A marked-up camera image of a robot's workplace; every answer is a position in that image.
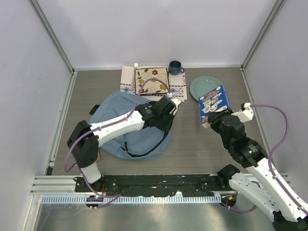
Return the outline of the light blue fabric backpack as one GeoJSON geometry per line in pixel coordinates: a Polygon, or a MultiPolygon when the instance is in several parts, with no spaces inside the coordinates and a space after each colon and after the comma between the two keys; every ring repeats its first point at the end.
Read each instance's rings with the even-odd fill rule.
{"type": "MultiPolygon", "coordinates": [[[[134,94],[113,92],[92,115],[90,123],[104,122],[129,113],[136,99],[137,95],[134,94]]],[[[145,128],[118,136],[100,149],[120,159],[155,160],[167,150],[171,137],[171,132],[166,135],[155,127],[145,128]]]]}

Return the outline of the dark blue cartoon book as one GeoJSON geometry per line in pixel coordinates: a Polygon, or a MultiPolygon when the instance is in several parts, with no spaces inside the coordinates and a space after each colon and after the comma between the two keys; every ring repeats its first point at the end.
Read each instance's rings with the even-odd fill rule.
{"type": "Polygon", "coordinates": [[[221,112],[230,108],[230,103],[224,85],[219,85],[209,93],[199,97],[200,120],[204,128],[208,128],[209,114],[221,112]]]}

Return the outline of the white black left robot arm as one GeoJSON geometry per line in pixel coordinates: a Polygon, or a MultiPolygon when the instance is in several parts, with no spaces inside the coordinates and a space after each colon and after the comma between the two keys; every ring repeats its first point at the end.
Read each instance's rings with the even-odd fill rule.
{"type": "Polygon", "coordinates": [[[67,141],[69,154],[81,170],[86,187],[102,188],[96,160],[99,149],[126,160],[154,160],[167,149],[171,126],[181,100],[164,96],[150,101],[121,92],[98,106],[90,122],[80,121],[67,141]]]}

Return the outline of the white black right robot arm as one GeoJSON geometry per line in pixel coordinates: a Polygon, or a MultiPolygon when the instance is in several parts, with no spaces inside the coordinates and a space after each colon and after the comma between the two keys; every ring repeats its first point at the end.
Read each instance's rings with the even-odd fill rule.
{"type": "Polygon", "coordinates": [[[252,120],[253,116],[251,108],[236,113],[231,109],[209,113],[208,122],[221,136],[224,148],[262,187],[258,187],[231,164],[218,172],[218,186],[223,190],[232,188],[245,196],[267,215],[275,230],[306,231],[307,203],[274,168],[262,146],[247,137],[244,123],[252,120]]]}

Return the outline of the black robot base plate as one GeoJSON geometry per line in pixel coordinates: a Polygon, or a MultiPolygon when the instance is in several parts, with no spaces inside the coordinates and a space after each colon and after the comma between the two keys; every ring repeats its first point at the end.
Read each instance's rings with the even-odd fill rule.
{"type": "Polygon", "coordinates": [[[91,184],[98,193],[123,197],[212,196],[214,192],[233,191],[226,180],[208,174],[190,175],[105,175],[91,184]]]}

